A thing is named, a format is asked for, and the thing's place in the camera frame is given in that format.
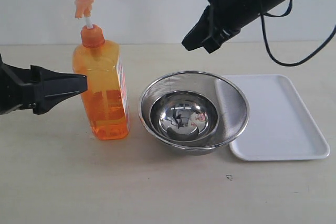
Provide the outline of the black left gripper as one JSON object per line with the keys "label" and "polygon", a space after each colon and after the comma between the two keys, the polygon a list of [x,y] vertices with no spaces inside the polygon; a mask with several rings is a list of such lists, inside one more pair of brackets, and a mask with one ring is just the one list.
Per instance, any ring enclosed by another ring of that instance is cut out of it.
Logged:
{"label": "black left gripper", "polygon": [[39,66],[23,69],[1,61],[1,115],[16,110],[45,114],[87,90],[83,74],[54,72]]}

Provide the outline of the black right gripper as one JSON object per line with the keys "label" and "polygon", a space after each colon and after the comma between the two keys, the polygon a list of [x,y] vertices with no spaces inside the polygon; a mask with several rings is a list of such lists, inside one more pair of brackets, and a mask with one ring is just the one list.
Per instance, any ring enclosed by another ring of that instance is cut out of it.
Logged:
{"label": "black right gripper", "polygon": [[208,0],[199,21],[182,40],[187,51],[218,50],[260,16],[263,0]]}

